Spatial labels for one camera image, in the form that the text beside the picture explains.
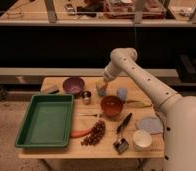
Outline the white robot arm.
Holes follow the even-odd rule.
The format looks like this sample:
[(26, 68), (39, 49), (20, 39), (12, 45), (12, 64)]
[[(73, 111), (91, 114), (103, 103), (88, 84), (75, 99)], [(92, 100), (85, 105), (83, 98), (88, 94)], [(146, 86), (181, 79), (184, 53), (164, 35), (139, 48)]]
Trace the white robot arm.
[(116, 48), (103, 72), (108, 83), (125, 72), (165, 114), (163, 171), (196, 171), (196, 97), (180, 93), (136, 64), (134, 48)]

